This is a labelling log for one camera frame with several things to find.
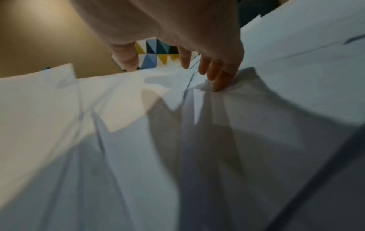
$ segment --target yellow triangle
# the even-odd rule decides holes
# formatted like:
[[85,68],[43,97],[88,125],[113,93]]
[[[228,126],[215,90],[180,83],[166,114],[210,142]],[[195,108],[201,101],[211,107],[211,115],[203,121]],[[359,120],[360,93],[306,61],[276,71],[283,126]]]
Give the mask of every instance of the yellow triangle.
[[175,61],[176,59],[179,59],[179,55],[178,54],[169,54],[169,56],[172,59],[172,61]]
[[136,48],[138,54],[146,54],[146,52],[142,49],[142,47],[138,43],[134,43],[134,47]]
[[159,59],[161,60],[161,62],[162,62],[164,65],[166,65],[166,63],[167,63],[167,56],[168,56],[168,54],[158,54],[157,56],[159,57]]

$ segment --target beige wall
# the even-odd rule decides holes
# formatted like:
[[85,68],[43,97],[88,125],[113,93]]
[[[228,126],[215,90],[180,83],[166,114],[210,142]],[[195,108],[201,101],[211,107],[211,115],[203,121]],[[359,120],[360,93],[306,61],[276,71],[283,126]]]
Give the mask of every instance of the beige wall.
[[0,0],[0,77],[65,63],[78,78],[121,72],[68,0]]

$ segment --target geometric patterned object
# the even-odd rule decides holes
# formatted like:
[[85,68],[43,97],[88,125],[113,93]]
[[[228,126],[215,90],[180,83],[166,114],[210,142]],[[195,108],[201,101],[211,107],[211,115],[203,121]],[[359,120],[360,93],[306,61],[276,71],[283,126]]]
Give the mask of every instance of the geometric patterned object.
[[[180,64],[178,48],[169,46],[156,38],[137,41],[134,43],[134,47],[137,50],[140,61],[138,69]],[[191,60],[198,55],[197,52],[193,52]]]

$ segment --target human hand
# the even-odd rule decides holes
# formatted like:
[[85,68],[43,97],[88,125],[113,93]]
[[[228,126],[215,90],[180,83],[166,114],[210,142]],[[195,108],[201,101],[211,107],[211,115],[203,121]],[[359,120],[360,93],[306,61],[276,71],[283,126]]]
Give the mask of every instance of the human hand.
[[177,46],[187,69],[191,51],[202,55],[199,73],[213,91],[225,88],[244,56],[236,0],[71,0],[94,33],[128,71],[138,67],[133,42],[156,37]]

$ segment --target finger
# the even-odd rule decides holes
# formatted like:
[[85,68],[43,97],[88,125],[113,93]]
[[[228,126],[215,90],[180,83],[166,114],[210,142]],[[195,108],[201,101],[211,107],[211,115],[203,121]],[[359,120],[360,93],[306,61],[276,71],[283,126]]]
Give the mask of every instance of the finger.
[[206,74],[207,78],[210,81],[214,81],[216,79],[216,77],[218,76],[219,72],[221,71],[222,66],[223,66],[222,61],[211,62],[208,72]]
[[179,51],[181,66],[184,69],[188,69],[190,66],[191,51],[188,51],[187,49],[183,48],[182,46],[178,46],[178,51]]
[[112,44],[109,46],[118,62],[127,70],[134,71],[138,68],[138,53],[133,43],[125,45]]
[[205,75],[210,64],[211,59],[205,56],[202,56],[199,63],[199,73],[201,75]]
[[226,88],[229,82],[236,75],[239,64],[223,64],[221,71],[213,82],[213,92]]

